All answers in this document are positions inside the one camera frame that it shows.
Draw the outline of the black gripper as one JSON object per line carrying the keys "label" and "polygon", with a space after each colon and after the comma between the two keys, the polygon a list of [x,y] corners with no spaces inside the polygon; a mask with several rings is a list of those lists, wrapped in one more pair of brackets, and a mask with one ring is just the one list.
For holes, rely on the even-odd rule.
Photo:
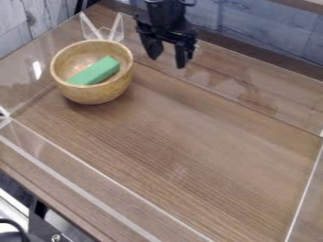
{"label": "black gripper", "polygon": [[186,67],[194,57],[196,28],[186,19],[186,9],[196,5],[196,0],[144,0],[147,10],[134,15],[142,44],[152,60],[164,51],[163,42],[175,44],[176,68]]}

